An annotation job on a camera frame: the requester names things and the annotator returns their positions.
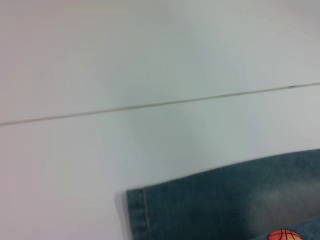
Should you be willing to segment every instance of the white surface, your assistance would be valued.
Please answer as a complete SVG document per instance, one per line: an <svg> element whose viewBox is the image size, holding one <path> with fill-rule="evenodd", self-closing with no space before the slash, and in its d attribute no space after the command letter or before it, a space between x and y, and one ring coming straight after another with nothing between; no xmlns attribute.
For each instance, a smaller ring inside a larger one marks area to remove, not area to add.
<svg viewBox="0 0 320 240"><path fill-rule="evenodd" d="M320 87L0 127L0 239L128 240L125 190L320 148Z"/></svg>
<svg viewBox="0 0 320 240"><path fill-rule="evenodd" d="M314 83L315 0L1 0L0 123Z"/></svg>

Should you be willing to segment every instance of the blue jeans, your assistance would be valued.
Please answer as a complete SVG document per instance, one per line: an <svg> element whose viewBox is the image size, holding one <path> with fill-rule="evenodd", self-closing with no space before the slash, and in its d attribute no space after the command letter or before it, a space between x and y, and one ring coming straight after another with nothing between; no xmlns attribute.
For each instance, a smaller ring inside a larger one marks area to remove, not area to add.
<svg viewBox="0 0 320 240"><path fill-rule="evenodd" d="M268 239L263 235L320 216L320 150L130 190L127 201L133 240Z"/></svg>

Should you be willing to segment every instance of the jeans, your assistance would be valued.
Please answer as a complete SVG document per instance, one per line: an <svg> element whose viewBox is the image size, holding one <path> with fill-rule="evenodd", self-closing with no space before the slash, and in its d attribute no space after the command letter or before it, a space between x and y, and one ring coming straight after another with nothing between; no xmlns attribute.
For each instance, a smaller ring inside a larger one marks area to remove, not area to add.
<svg viewBox="0 0 320 240"><path fill-rule="evenodd" d="M268 239L271 231L320 216L320 150L130 190L127 201L133 240Z"/></svg>

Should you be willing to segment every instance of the red object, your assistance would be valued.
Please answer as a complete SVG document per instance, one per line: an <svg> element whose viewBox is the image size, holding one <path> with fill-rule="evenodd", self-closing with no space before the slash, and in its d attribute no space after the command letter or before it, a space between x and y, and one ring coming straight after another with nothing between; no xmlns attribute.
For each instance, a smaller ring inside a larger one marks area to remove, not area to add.
<svg viewBox="0 0 320 240"><path fill-rule="evenodd" d="M303 240L296 232L280 229L269 234L269 240Z"/></svg>

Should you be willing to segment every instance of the stitching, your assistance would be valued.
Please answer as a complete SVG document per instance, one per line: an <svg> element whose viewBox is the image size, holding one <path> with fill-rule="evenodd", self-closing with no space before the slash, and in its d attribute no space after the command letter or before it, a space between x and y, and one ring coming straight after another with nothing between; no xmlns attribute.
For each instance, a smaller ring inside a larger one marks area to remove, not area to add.
<svg viewBox="0 0 320 240"><path fill-rule="evenodd" d="M144 189L141 189L141 195L142 195L144 219L145 219L145 224L146 224L146 237L148 240L151 240L150 225L149 225L149 220L148 220L148 215L147 215L146 193L145 193Z"/></svg>

